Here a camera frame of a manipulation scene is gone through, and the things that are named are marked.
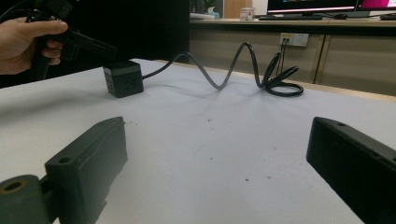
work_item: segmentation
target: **mounting hole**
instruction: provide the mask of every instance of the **mounting hole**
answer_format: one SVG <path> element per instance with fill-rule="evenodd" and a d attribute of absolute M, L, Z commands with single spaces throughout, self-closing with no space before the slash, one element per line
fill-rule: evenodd
<path fill-rule="evenodd" d="M 6 184 L 2 188 L 0 188 L 0 193 L 2 194 L 9 194 L 20 189 L 23 189 L 27 184 L 26 180 L 16 180 L 11 183 Z"/>
<path fill-rule="evenodd" d="M 65 158 L 61 158 L 58 162 L 59 163 L 68 163 L 68 162 L 70 162 L 70 158 L 68 158 L 68 157 L 65 157 Z"/>

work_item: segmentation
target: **monitor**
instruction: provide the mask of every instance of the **monitor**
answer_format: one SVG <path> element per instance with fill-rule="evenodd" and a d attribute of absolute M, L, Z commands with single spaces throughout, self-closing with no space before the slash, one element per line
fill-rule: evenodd
<path fill-rule="evenodd" d="M 354 11 L 357 0 L 268 0 L 267 14 L 303 14 Z"/>
<path fill-rule="evenodd" d="M 396 0 L 358 0 L 358 11 L 396 11 Z"/>

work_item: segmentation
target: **hand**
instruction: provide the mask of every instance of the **hand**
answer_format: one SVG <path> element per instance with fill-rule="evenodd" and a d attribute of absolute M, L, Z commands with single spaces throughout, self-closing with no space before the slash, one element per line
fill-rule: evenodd
<path fill-rule="evenodd" d="M 0 23 L 0 75 L 15 75 L 30 68 L 35 54 L 35 37 L 57 35 L 68 28 L 64 21 L 25 22 L 25 18 Z M 63 44 L 54 40 L 47 41 L 42 50 L 49 64 L 61 62 Z"/>

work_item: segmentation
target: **black cube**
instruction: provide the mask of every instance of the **black cube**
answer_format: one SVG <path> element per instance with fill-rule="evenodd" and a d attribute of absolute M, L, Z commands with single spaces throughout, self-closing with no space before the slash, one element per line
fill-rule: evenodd
<path fill-rule="evenodd" d="M 131 61 L 111 63 L 103 67 L 107 90 L 117 98 L 144 90 L 140 64 Z"/>

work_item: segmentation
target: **wall socket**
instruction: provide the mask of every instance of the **wall socket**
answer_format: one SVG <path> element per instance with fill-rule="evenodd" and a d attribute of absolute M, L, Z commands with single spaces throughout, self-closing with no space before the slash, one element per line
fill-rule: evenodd
<path fill-rule="evenodd" d="M 283 43 L 283 40 L 287 39 L 286 45 L 306 47 L 308 43 L 308 34 L 292 34 L 292 33 L 281 33 L 279 44 Z"/>

